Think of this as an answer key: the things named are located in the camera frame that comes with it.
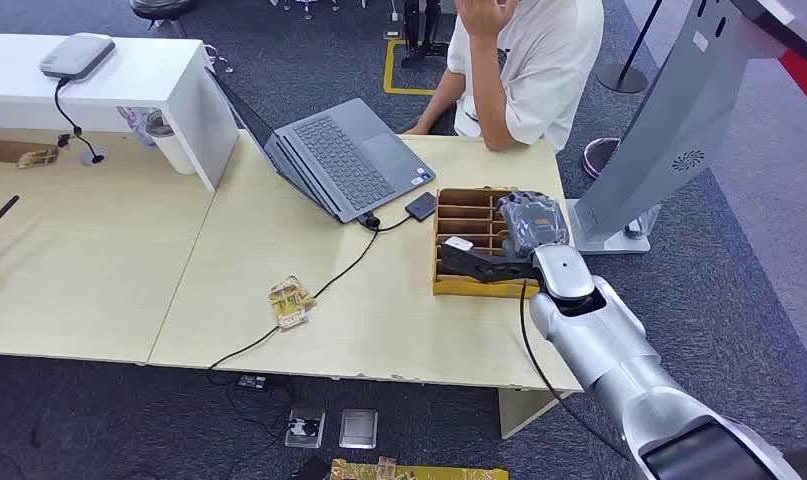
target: person's hand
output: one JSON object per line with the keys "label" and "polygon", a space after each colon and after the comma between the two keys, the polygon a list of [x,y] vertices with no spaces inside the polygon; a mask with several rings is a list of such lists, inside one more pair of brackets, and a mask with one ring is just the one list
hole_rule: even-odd
{"label": "person's hand", "polygon": [[471,37],[497,38],[497,34],[509,23],[518,0],[453,0],[462,25]]}
{"label": "person's hand", "polygon": [[404,135],[429,135],[429,127],[423,127],[420,123],[416,123],[414,127],[403,132]]}

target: laptop touchpad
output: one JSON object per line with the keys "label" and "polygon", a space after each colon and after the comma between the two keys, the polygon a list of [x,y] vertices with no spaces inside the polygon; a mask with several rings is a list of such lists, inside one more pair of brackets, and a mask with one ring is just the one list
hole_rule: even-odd
{"label": "laptop touchpad", "polygon": [[381,133],[365,140],[362,143],[362,154],[392,183],[396,175],[410,178],[414,173],[411,171],[414,155],[390,133]]}

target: wooden table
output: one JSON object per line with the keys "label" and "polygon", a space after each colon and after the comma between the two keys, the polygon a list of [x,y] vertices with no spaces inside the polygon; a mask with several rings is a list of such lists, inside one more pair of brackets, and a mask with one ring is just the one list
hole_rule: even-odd
{"label": "wooden table", "polygon": [[[241,132],[218,192],[176,174],[131,135],[92,134],[109,160],[17,170],[0,163],[0,354],[205,368],[273,326],[269,288],[290,274],[317,291],[371,233],[339,225],[277,176]],[[54,132],[0,131],[52,142]],[[427,187],[518,186],[563,206],[553,148],[509,153],[481,140],[405,137],[436,172]],[[377,210],[391,225],[418,189]],[[280,332],[222,368],[332,378],[497,387],[509,437],[555,404],[527,358],[518,300],[433,296],[432,222],[380,234],[330,287],[309,323]],[[554,387],[580,385],[528,323]]]}
{"label": "wooden table", "polygon": [[[564,206],[553,147],[540,142],[488,152],[479,139],[405,137],[436,172],[428,188],[518,186]],[[374,213],[391,225],[413,191]],[[370,241],[353,222],[341,226],[282,180],[242,134],[149,362],[207,367],[274,325],[267,292],[296,275],[317,291]],[[309,313],[222,368],[332,378],[364,378],[500,388],[508,437],[552,406],[521,338],[517,299],[433,296],[432,223],[409,221],[380,234],[350,273]],[[536,332],[530,322],[528,328]],[[558,390],[580,390],[541,335],[530,340]]]}
{"label": "wooden table", "polygon": [[[55,143],[57,132],[0,130]],[[132,136],[89,134],[110,157],[84,167],[0,163],[0,354],[144,364],[212,194]]]}

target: laptop keyboard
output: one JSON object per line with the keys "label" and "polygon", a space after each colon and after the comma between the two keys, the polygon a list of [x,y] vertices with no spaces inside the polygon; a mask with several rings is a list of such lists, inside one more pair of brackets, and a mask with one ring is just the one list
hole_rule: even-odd
{"label": "laptop keyboard", "polygon": [[388,180],[356,155],[358,147],[332,118],[319,117],[294,131],[357,210],[394,193]]}

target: wooden organizer box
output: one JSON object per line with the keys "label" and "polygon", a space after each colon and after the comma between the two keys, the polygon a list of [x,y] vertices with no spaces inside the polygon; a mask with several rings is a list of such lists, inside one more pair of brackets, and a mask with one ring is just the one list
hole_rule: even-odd
{"label": "wooden organizer box", "polygon": [[[471,295],[477,297],[509,297],[521,295],[523,280],[482,283],[460,275],[441,264],[441,247],[450,237],[464,238],[474,250],[503,256],[501,245],[509,237],[503,215],[496,209],[497,200],[511,190],[445,188],[436,195],[432,269],[433,295]],[[538,293],[536,282],[527,281],[526,297]]]}

